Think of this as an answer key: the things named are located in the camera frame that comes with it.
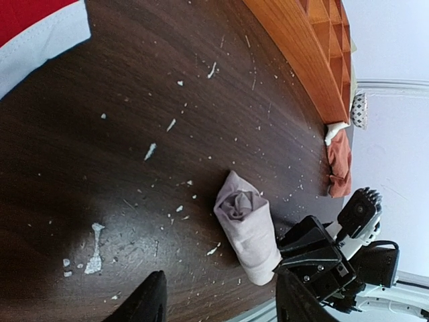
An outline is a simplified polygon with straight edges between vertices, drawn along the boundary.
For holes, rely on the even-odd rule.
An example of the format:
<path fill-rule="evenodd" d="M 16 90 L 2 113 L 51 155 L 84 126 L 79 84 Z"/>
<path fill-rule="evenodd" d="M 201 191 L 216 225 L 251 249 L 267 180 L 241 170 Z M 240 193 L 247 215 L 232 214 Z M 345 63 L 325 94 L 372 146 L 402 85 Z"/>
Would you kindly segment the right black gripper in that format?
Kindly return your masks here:
<path fill-rule="evenodd" d="M 273 272 L 293 273 L 316 300 L 334 302 L 365 290 L 358 270 L 349 260 L 357 250 L 347 250 L 357 241 L 363 224 L 339 217 L 323 225 L 312 215 L 295 224 L 278 243 L 282 259 Z"/>

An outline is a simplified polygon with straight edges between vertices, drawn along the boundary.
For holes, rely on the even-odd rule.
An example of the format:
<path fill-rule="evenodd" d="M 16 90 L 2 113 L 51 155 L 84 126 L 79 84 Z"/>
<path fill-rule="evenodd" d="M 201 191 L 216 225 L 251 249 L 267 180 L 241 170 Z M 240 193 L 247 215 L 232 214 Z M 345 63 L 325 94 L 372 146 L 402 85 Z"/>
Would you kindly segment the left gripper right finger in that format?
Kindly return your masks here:
<path fill-rule="evenodd" d="M 275 302 L 278 321 L 335 322 L 335 318 L 291 272 L 278 275 Z"/>

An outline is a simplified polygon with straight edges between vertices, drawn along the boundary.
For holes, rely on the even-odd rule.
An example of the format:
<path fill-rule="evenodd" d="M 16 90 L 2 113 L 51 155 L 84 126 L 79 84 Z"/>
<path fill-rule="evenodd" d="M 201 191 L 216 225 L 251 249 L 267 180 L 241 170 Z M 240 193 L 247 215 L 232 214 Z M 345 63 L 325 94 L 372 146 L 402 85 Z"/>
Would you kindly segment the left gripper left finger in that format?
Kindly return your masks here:
<path fill-rule="evenodd" d="M 167 298 L 166 275 L 154 271 L 103 322 L 167 321 Z"/>

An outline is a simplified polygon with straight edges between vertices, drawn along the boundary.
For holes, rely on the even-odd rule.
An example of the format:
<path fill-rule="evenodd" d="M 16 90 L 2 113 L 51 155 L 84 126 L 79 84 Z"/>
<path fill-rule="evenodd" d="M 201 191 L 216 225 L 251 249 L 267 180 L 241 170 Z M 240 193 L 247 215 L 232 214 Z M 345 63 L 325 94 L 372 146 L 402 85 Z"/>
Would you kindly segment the mauve underwear white waistband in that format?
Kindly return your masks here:
<path fill-rule="evenodd" d="M 232 170 L 213 211 L 248 279 L 257 286 L 269 283 L 281 260 L 269 201 Z"/>

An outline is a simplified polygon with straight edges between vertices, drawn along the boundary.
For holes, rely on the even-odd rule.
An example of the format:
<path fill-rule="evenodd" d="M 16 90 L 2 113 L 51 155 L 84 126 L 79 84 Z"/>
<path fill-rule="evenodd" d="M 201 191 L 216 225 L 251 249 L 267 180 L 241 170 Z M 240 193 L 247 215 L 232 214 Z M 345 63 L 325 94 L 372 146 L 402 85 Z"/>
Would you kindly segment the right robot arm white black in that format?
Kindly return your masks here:
<path fill-rule="evenodd" d="M 309 215 L 287 231 L 274 269 L 278 321 L 334 321 L 328 307 L 428 320 L 428 278 L 398 271 L 398 244 L 376 239 L 381 200 L 376 190 L 361 188 L 335 221 L 322 224 Z"/>

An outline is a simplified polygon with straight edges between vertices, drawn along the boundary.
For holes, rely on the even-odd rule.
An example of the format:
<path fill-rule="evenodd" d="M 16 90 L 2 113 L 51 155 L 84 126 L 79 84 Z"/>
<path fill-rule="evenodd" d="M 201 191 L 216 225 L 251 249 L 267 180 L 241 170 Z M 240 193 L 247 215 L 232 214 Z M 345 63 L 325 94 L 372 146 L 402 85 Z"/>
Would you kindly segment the orange underwear white waistband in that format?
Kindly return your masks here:
<path fill-rule="evenodd" d="M 329 195 L 342 198 L 351 193 L 352 154 L 346 128 L 349 124 L 340 122 L 328 125 L 325 145 L 331 169 Z"/>

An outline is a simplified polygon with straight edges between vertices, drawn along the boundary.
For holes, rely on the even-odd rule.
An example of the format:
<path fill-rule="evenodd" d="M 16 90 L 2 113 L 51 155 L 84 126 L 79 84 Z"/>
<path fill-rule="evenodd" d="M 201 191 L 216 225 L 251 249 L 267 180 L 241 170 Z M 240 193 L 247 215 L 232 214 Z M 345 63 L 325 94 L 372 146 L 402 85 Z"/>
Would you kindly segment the red underwear white trim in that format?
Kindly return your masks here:
<path fill-rule="evenodd" d="M 1 97 L 90 36 L 84 1 L 2 1 Z"/>

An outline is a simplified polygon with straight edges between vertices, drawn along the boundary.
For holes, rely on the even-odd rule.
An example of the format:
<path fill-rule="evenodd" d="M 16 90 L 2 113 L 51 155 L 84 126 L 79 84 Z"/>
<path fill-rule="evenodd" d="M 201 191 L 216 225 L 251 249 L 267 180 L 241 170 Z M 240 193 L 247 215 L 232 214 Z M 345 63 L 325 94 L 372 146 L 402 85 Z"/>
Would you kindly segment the orange wooden compartment tray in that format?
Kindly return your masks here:
<path fill-rule="evenodd" d="M 341 0 L 246 1 L 325 124 L 349 122 L 350 25 Z"/>

